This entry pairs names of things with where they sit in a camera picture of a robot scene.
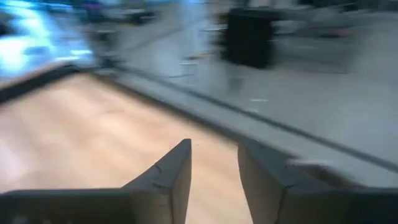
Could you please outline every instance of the wooden lane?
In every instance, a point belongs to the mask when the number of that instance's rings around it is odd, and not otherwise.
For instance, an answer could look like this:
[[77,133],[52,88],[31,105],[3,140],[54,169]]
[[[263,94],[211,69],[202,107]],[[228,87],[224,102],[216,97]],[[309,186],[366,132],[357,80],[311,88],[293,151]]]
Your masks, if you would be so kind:
[[0,190],[120,187],[183,138],[187,223],[251,223],[234,141],[84,74],[0,106]]

